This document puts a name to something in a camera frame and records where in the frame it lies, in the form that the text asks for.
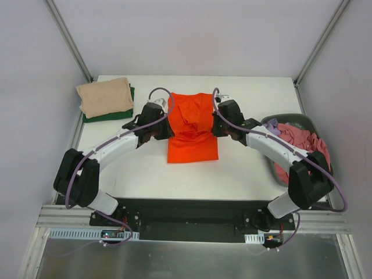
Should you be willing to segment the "orange t-shirt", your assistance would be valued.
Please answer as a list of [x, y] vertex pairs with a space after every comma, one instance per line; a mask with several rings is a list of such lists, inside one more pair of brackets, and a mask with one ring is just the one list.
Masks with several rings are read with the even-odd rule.
[[219, 159], [218, 140], [212, 133], [212, 95], [172, 93], [168, 116], [174, 136], [168, 140], [168, 163], [195, 163]]

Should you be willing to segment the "aluminium frame rail right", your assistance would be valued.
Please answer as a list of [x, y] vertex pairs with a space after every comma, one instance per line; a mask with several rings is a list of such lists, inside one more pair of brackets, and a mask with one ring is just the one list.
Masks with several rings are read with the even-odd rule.
[[336, 9], [331, 15], [328, 23], [325, 25], [324, 30], [321, 32], [318, 40], [316, 41], [314, 47], [312, 48], [309, 56], [305, 60], [304, 65], [301, 67], [298, 75], [294, 79], [294, 87], [298, 88], [302, 80], [305, 78], [306, 73], [320, 54], [321, 50], [326, 45], [326, 42], [331, 37], [332, 32], [340, 22], [342, 16], [346, 12], [349, 5], [352, 3], [351, 0], [341, 0], [339, 1]]

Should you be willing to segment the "pink crumpled t-shirt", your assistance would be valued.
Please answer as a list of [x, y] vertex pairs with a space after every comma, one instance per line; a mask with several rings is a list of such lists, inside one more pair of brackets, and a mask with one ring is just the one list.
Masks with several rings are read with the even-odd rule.
[[331, 159], [327, 145], [325, 141], [318, 138], [315, 133], [311, 133], [309, 130], [301, 130], [290, 124], [277, 123], [274, 124], [273, 127], [274, 134], [285, 142], [310, 153], [320, 151], [325, 156], [328, 168], [331, 170]]

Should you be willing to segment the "grey-green plastic laundry bin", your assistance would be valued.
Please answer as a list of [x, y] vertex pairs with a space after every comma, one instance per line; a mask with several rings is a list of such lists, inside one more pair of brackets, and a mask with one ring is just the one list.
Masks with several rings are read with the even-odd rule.
[[312, 120], [303, 114], [287, 113], [267, 116], [261, 120], [261, 123], [264, 123], [270, 119], [277, 119], [279, 123], [290, 124], [292, 126], [300, 128], [301, 130], [309, 130], [311, 133], [315, 133], [318, 138], [321, 138]]

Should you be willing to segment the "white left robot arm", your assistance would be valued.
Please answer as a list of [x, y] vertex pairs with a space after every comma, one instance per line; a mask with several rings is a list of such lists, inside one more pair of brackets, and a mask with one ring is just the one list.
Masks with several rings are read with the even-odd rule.
[[86, 151], [74, 148], [65, 152], [53, 188], [65, 197], [67, 208], [80, 206], [103, 213], [110, 226], [117, 226], [123, 219], [118, 209], [119, 201], [99, 188], [100, 172], [119, 157], [132, 152], [151, 138], [165, 140], [173, 136], [164, 99], [148, 102], [134, 120], [107, 141]]

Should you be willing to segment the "lavender crumpled t-shirt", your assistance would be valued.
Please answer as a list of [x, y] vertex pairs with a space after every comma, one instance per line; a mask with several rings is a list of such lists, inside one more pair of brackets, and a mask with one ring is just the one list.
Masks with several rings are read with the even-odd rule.
[[266, 127], [267, 130], [269, 130], [271, 133], [273, 133], [276, 136], [279, 136], [281, 134], [281, 131], [278, 129], [278, 124], [279, 122], [277, 121], [277, 119], [270, 119], [262, 123], [262, 125]]

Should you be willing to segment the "aluminium frame rail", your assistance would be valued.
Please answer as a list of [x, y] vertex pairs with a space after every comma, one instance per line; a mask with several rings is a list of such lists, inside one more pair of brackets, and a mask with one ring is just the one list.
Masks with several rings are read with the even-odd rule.
[[88, 83], [93, 82], [94, 77], [88, 70], [88, 67], [68, 29], [67, 24], [65, 23], [63, 19], [61, 12], [58, 9], [56, 2], [53, 0], [44, 0], [44, 4], [46, 8], [48, 9], [49, 13], [51, 14], [66, 46], [68, 47], [73, 59], [75, 60], [84, 78], [86, 79]]
[[298, 75], [294, 79], [294, 87], [298, 88], [302, 80], [305, 78], [306, 73], [320, 54], [321, 50], [326, 45], [326, 42], [331, 37], [332, 32], [340, 22], [342, 16], [346, 12], [349, 5], [352, 3], [351, 0], [341, 0], [339, 1], [336, 9], [331, 15], [328, 23], [325, 25], [324, 30], [321, 32], [318, 40], [316, 41], [314, 47], [312, 48], [309, 56], [305, 60], [304, 65], [301, 67]]

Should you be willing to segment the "aluminium front cross rail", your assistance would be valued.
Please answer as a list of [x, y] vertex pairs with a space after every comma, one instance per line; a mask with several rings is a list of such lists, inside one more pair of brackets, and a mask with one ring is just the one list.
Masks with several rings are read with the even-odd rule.
[[[88, 228], [92, 211], [80, 207], [67, 210], [62, 205], [44, 205], [37, 219], [37, 227], [45, 228]], [[350, 234], [351, 229], [343, 213], [320, 210], [301, 210], [300, 233]]]

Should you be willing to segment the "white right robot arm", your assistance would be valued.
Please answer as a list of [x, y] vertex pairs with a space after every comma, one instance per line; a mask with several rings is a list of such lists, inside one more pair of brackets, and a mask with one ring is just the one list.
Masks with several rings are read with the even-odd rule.
[[308, 209], [334, 188], [334, 179], [325, 156], [297, 148], [273, 134], [255, 119], [245, 120], [235, 100], [214, 104], [213, 134], [230, 136], [242, 145], [259, 151], [288, 174], [288, 188], [262, 210], [262, 224], [275, 229], [282, 217]]

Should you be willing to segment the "aluminium frame rail left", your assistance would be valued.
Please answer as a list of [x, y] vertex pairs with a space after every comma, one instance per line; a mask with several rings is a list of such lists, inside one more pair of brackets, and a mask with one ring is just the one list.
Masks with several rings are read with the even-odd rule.
[[49, 13], [51, 14], [66, 46], [68, 47], [73, 59], [75, 60], [84, 78], [86, 79], [88, 83], [93, 82], [94, 77], [88, 70], [88, 67], [68, 29], [67, 24], [65, 23], [63, 19], [61, 12], [58, 9], [56, 2], [53, 0], [44, 0], [44, 4], [46, 8], [48, 9]]

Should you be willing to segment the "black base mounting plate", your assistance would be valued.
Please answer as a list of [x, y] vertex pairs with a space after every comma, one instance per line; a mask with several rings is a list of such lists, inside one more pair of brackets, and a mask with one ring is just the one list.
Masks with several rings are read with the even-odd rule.
[[269, 216], [268, 201], [120, 198], [113, 218], [141, 240], [242, 243], [260, 228], [278, 234], [295, 228], [291, 213]]

